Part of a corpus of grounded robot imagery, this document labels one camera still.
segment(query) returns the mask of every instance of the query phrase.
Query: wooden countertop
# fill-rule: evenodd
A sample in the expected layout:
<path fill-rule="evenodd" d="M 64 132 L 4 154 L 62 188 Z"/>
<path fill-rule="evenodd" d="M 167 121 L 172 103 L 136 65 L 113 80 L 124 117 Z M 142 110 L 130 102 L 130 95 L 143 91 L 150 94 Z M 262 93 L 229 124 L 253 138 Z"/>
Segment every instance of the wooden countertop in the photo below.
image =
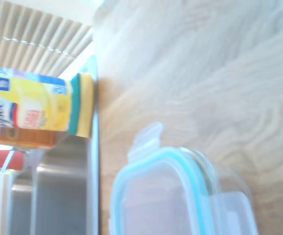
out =
<path fill-rule="evenodd" d="M 153 121 L 162 145 L 239 171 L 260 234 L 283 234 L 283 1 L 106 0 L 94 25 L 102 234 L 114 178 Z"/>

